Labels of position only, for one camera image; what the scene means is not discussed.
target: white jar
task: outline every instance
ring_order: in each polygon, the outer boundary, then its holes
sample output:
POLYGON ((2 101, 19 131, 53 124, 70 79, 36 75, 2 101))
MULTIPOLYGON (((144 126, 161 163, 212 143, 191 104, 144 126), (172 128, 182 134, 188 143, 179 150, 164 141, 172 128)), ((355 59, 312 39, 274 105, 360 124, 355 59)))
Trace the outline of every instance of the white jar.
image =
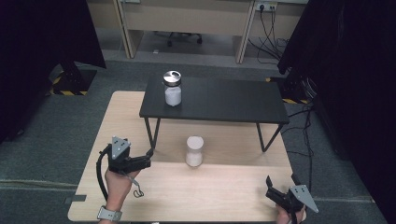
POLYGON ((181 103, 181 74, 177 71, 169 71, 163 74, 165 85, 165 102, 175 106, 181 103))
POLYGON ((189 166, 199 166, 203 161, 202 150, 204 139, 200 136, 190 136, 187 139, 186 163, 189 166))

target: power strip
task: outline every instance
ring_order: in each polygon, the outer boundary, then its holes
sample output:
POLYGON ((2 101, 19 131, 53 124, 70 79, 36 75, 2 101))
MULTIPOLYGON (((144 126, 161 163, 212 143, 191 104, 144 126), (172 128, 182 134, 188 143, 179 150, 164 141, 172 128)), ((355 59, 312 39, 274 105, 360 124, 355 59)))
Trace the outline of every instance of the power strip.
POLYGON ((263 11, 276 11, 277 2, 266 2, 266 1, 259 1, 256 5, 256 10, 260 11, 260 7, 264 6, 263 11))

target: wrist strap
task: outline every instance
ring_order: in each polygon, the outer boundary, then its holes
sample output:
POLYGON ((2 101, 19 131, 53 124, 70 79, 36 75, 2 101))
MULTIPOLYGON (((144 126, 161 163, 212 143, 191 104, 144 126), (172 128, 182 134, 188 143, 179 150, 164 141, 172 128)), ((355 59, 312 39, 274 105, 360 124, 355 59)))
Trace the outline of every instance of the wrist strap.
POLYGON ((107 219, 110 221, 120 221, 122 216, 122 212, 117 211, 109 211, 105 208, 104 205, 100 207, 98 219, 107 219))

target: jar lid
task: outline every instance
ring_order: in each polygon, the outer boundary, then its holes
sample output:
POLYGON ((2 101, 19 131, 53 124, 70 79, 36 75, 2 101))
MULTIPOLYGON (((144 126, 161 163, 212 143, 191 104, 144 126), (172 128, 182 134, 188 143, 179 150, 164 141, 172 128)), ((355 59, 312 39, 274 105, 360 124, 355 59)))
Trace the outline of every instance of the jar lid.
POLYGON ((191 149, 201 149, 204 145, 204 139, 201 136, 190 136, 187 139, 187 146, 191 149))
POLYGON ((175 87, 181 84, 181 74, 177 71, 169 71, 163 74, 163 84, 175 87))

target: cable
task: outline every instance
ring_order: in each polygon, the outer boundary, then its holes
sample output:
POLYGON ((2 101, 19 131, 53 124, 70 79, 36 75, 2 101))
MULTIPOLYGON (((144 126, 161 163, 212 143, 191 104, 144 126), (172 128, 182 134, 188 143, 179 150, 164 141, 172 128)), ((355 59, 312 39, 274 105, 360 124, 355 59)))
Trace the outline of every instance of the cable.
POLYGON ((273 40, 274 40, 274 49, 276 51, 276 54, 279 55, 279 59, 282 57, 282 52, 276 47, 276 39, 275 39, 275 17, 276 17, 276 12, 272 9, 271 10, 271 29, 272 29, 272 34, 273 34, 273 40))
POLYGON ((273 10, 271 11, 271 30, 270 30, 269 34, 267 33, 267 30, 265 28, 264 20, 262 18, 262 12, 260 13, 260 19, 262 21, 262 28, 264 29, 265 36, 266 36, 265 40, 263 41, 263 44, 265 44, 265 42, 268 40, 270 45, 273 48, 271 51, 276 55, 276 57, 278 59, 280 59, 281 55, 279 55, 279 52, 278 52, 276 46, 274 45, 274 43, 271 40, 271 34, 273 34, 273 37, 275 39, 275 17, 274 17, 274 11, 273 10))
POLYGON ((99 187, 100 190, 103 193, 103 196, 105 197, 106 201, 107 201, 107 191, 105 188, 105 184, 103 182, 103 178, 102 178, 102 158, 108 153, 108 151, 110 151, 111 149, 111 145, 108 145, 103 151, 99 152, 100 156, 98 161, 96 162, 96 177, 98 179, 98 183, 99 183, 99 187))
POLYGON ((265 45, 265 42, 267 41, 267 39, 262 41, 262 39, 259 37, 259 40, 260 40, 260 42, 262 42, 262 45, 260 46, 260 48, 262 49, 262 47, 265 47, 266 51, 269 52, 271 54, 271 56, 273 56, 275 59, 277 59, 279 61, 280 60, 279 55, 277 55, 273 49, 269 49, 268 46, 265 45))
MULTIPOLYGON (((290 201, 290 203, 291 203, 290 207, 294 207, 295 201, 292 200, 290 197, 288 197, 288 198, 289 198, 289 201, 290 201)), ((290 214, 291 214, 291 223, 292 223, 292 224, 298 224, 296 212, 291 211, 290 214)))
POLYGON ((297 152, 297 151, 287 151, 288 153, 295 153, 295 154, 299 154, 301 156, 305 156, 308 157, 309 159, 309 171, 308 171, 308 189, 309 191, 311 191, 312 189, 312 172, 313 172, 313 165, 312 165, 312 157, 314 156, 314 151, 311 148, 311 144, 309 141, 309 135, 308 135, 308 128, 311 126, 311 112, 312 112, 313 108, 312 106, 307 106, 305 105, 303 107, 303 110, 301 110, 300 112, 294 113, 289 115, 289 117, 293 117, 295 115, 298 114, 302 114, 302 113, 307 113, 306 118, 305 118, 305 123, 304 123, 304 127, 293 127, 293 128, 288 128, 287 130, 285 130, 283 133, 285 133, 286 131, 292 130, 292 129, 302 129, 303 130, 303 135, 304 135, 304 143, 306 145, 307 148, 307 154, 301 153, 301 152, 297 152))
POLYGON ((275 56, 274 54, 272 54, 271 52, 269 52, 269 51, 267 51, 267 50, 265 50, 265 49, 262 49, 261 47, 259 47, 259 46, 255 45, 255 44, 253 44, 253 42, 251 42, 250 39, 248 39, 248 42, 249 42, 254 48, 256 48, 256 49, 258 50, 258 52, 257 52, 257 61, 258 61, 259 63, 265 63, 265 62, 261 62, 261 61, 259 60, 260 51, 264 51, 264 52, 268 53, 269 55, 271 55, 272 57, 276 58, 276 56, 275 56))
MULTIPOLYGON (((264 20, 262 19, 262 12, 260 13, 260 20, 261 20, 261 22, 262 22, 262 28, 264 29, 264 33, 265 33, 266 38, 265 38, 264 41, 262 41, 260 38, 259 38, 259 39, 260 39, 260 41, 262 42, 262 45, 264 45, 265 47, 267 47, 267 46, 265 45, 265 42, 267 42, 267 40, 268 40, 268 41, 270 42, 270 44, 273 46, 273 44, 272 44, 272 42, 271 42, 271 38, 270 38, 270 36, 269 36, 269 35, 272 33, 273 29, 271 28, 270 34, 267 33, 267 30, 266 30, 265 24, 264 24, 264 20)), ((277 58, 279 58, 275 51, 272 51, 271 49, 268 49, 268 50, 270 50, 273 54, 276 55, 277 58)))

